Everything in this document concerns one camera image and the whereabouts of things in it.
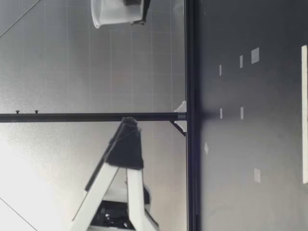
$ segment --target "gray surface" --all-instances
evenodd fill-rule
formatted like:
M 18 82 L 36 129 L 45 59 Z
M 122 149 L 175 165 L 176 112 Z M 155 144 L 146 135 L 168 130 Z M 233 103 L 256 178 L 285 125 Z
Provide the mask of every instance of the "gray surface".
M 308 229 L 300 62 L 307 9 L 301 0 L 208 0 L 200 7 L 203 103 L 218 115 L 203 130 L 204 231 Z M 252 64 L 257 47 L 260 59 Z
M 0 30 L 34 2 L 0 1 Z M 153 0 L 145 26 L 96 30 L 89 2 L 42 0 L 0 39 L 0 113 L 170 112 L 185 100 L 183 3 Z M 116 127 L 0 125 L 0 196 L 38 230 L 68 230 Z M 169 122 L 141 127 L 151 214 L 162 231 L 185 231 L 185 139 Z M 10 224 L 0 230 L 26 230 Z

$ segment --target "white tape marker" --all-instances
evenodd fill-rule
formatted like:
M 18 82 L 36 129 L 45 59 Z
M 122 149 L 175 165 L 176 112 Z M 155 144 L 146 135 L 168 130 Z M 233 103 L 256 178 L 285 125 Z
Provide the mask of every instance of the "white tape marker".
M 219 65 L 219 76 L 222 76 L 222 65 Z
M 256 48 L 251 51 L 251 64 L 255 64 L 260 61 L 260 48 Z
M 243 56 L 240 56 L 240 68 L 243 68 Z
M 261 183 L 261 170 L 255 168 L 255 182 Z
M 241 119 L 244 119 L 244 107 L 241 107 Z
M 204 150 L 205 150 L 205 154 L 208 154 L 209 148 L 208 148 L 207 142 L 204 145 Z
M 302 47 L 302 143 L 303 183 L 308 183 L 308 67 L 307 46 Z

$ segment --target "black object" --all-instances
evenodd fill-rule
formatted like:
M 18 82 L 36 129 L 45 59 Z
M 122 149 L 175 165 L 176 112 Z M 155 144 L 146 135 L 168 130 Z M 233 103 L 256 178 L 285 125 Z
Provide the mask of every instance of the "black object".
M 130 5 L 140 5 L 141 4 L 141 0 L 123 0 L 123 3 L 126 6 L 130 6 Z
M 122 202 L 102 201 L 91 225 L 134 230 L 129 220 L 127 203 Z
M 137 121 L 186 120 L 186 113 L 59 113 L 59 114 L 0 114 L 0 123 L 42 123 L 42 122 L 115 122 L 123 117 Z
M 133 22 L 133 24 L 144 24 L 144 23 L 146 23 L 146 17 L 148 15 L 150 3 L 151 3 L 151 0 L 144 0 L 143 18 L 140 21 Z
M 133 118 L 123 118 L 86 185 L 85 191 L 89 191 L 105 162 L 123 168 L 143 169 L 140 129 Z
M 200 231 L 201 121 L 203 117 L 199 71 L 199 1 L 185 1 L 188 230 Z

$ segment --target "black cable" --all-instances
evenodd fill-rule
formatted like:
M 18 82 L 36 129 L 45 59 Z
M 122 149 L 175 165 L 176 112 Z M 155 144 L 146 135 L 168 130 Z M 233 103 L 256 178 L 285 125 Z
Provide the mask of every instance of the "black cable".
M 33 228 L 35 231 L 38 231 L 36 228 L 33 227 L 26 219 L 24 219 L 15 209 L 13 209 L 8 203 L 6 203 L 1 197 L 0 200 L 3 201 L 7 207 L 9 207 L 14 213 L 16 213 L 22 220 L 24 220 L 31 228 Z

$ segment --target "dark wall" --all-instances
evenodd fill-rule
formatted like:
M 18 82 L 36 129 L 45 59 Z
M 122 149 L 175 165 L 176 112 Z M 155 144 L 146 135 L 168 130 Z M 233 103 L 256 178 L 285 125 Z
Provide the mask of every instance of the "dark wall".
M 203 128 L 203 230 L 308 228 L 301 124 L 307 11 L 304 0 L 200 3 L 202 100 L 218 114 Z

